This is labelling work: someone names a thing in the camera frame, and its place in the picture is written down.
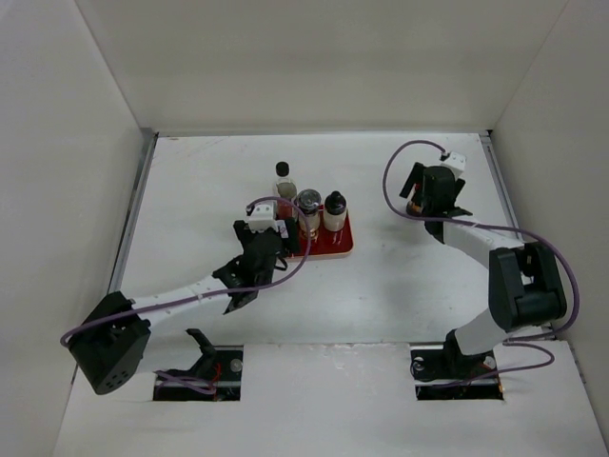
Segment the sauce bottle red cap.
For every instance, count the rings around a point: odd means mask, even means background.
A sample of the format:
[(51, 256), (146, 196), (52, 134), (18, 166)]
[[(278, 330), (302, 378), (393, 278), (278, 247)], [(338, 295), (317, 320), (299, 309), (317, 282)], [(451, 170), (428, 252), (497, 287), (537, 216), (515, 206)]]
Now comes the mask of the sauce bottle red cap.
[(406, 213), (412, 217), (422, 216), (422, 193), (421, 187), (416, 186), (412, 191), (412, 195), (406, 204)]

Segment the salt grinder jar grey lid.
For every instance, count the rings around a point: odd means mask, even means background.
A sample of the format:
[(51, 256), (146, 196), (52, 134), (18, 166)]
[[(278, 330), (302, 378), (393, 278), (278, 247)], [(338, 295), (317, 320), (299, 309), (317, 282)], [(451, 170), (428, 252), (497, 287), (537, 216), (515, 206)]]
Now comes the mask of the salt grinder jar grey lid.
[(321, 194), (315, 189), (303, 189), (296, 196), (295, 203), (303, 213), (303, 216), (298, 216), (298, 226), (302, 236), (309, 236), (315, 241), (321, 224)]

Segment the soy sauce bottle black cap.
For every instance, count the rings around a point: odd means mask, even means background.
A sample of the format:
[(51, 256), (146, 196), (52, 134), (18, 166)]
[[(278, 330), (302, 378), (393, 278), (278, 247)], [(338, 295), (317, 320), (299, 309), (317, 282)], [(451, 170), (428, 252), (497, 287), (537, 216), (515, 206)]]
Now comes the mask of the soy sauce bottle black cap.
[(275, 165), (276, 180), (273, 183), (273, 193), (280, 201), (275, 201), (275, 212), (278, 219), (297, 219), (297, 210), (293, 204), (298, 194), (297, 186), (290, 177), (290, 167), (285, 161)]

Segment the salt jar black knob lid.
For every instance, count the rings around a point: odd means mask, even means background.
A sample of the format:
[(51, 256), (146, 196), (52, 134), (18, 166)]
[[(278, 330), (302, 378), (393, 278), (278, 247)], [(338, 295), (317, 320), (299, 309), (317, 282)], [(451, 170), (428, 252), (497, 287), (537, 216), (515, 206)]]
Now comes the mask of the salt jar black knob lid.
[(332, 191), (324, 200), (324, 227), (332, 232), (344, 228), (347, 215), (345, 197), (337, 190)]

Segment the small jar white lid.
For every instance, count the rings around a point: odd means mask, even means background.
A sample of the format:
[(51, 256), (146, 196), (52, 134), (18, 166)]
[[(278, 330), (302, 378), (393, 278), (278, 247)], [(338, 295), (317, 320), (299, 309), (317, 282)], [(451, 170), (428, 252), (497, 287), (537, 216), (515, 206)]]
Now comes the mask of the small jar white lid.
[(276, 225), (277, 225), (277, 231), (280, 234), (280, 236), (284, 239), (287, 239), (289, 237), (289, 235), (288, 235), (287, 228), (285, 225), (285, 220), (277, 220)]

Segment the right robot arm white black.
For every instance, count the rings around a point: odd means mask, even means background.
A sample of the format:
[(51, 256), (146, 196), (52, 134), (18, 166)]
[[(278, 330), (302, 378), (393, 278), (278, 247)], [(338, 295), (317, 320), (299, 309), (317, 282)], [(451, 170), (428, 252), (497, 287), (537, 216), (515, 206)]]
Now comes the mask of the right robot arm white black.
[(514, 332), (545, 325), (566, 314), (556, 257), (542, 242), (523, 243), (496, 229), (483, 228), (456, 205), (464, 187), (446, 166), (413, 166), (400, 196), (406, 214), (425, 220), (424, 228), (439, 243), (476, 260), (488, 271), (487, 309), (468, 324), (448, 332), (442, 349), (423, 356), (421, 376), (463, 379), (484, 373), (492, 349)]

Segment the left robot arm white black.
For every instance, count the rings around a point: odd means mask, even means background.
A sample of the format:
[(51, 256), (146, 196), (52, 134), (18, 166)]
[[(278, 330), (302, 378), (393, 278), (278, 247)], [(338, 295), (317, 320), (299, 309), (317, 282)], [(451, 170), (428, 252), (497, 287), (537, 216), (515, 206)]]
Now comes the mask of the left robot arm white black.
[[(206, 319), (237, 311), (276, 286), (275, 272), (287, 269), (288, 257), (305, 250), (295, 219), (252, 219), (233, 225), (243, 251), (195, 283), (148, 297), (107, 294), (77, 328), (61, 338), (77, 367), (98, 395), (121, 388), (136, 373), (162, 371), (163, 379), (204, 379), (213, 369), (213, 346), (200, 329)], [(188, 348), (181, 368), (172, 356), (153, 356), (154, 336), (183, 331), (198, 347)]]

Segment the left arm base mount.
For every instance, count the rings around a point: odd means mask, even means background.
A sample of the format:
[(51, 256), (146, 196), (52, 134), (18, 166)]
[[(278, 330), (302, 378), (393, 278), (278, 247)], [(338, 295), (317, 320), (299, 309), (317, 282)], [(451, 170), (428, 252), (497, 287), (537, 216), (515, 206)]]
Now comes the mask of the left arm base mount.
[(199, 357), (187, 369), (156, 373), (155, 402), (237, 402), (241, 400), (245, 348), (214, 346), (197, 328), (186, 333), (196, 342)]

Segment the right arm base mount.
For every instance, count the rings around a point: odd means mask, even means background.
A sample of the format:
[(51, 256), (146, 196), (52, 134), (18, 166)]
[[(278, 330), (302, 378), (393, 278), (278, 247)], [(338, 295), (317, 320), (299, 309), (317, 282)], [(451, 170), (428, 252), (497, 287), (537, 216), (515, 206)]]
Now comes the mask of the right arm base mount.
[(477, 380), (497, 368), (493, 351), (451, 359), (441, 347), (413, 347), (410, 355), (410, 373), (419, 401), (503, 399), (498, 374)]

